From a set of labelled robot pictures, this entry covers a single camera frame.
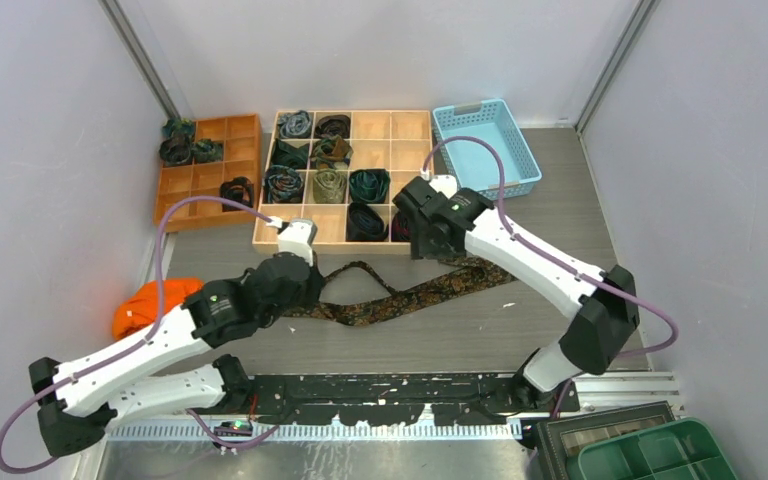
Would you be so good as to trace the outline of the black key pattern tie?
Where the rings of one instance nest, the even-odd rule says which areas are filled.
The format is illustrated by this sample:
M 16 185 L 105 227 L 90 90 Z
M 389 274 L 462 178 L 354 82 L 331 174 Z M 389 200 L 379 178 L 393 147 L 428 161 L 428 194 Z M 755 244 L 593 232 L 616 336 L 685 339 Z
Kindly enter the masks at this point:
M 365 261 L 352 261 L 324 277 L 327 284 L 350 269 L 367 273 L 385 289 L 385 297 L 355 304 L 320 301 L 313 306 L 288 310 L 288 318 L 326 320 L 348 327 L 363 327 L 393 320 L 473 293 L 510 284 L 516 277 L 496 264 L 478 257 L 460 257 L 441 262 L 452 271 L 399 290 L 387 283 Z

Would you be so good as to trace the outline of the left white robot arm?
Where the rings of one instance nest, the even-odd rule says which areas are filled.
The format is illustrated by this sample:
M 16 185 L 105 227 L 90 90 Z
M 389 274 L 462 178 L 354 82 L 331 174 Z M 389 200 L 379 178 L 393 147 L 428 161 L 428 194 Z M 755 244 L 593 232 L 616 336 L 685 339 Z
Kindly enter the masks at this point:
M 42 357 L 28 367 L 48 453 L 64 457 L 99 442 L 127 420 L 166 409 L 245 409 L 252 388 L 239 360 L 224 355 L 195 371 L 157 371 L 253 336 L 293 308 L 317 302 L 324 286 L 309 219 L 272 218 L 278 251 L 237 278 L 207 282 L 162 318 L 85 357 Z

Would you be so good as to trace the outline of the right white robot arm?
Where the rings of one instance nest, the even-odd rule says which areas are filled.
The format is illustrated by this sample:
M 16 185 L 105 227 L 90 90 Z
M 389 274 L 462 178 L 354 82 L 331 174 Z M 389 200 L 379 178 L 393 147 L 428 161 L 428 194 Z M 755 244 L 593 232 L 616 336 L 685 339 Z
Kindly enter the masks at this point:
M 503 214 L 484 195 L 462 188 L 447 195 L 452 177 L 416 177 L 394 197 L 407 219 L 415 259 L 477 257 L 540 293 L 568 320 L 564 334 L 531 355 L 518 371 L 518 403 L 542 409 L 555 388 L 574 375 L 604 373 L 639 325 L 633 275 L 605 271 L 542 241 Z

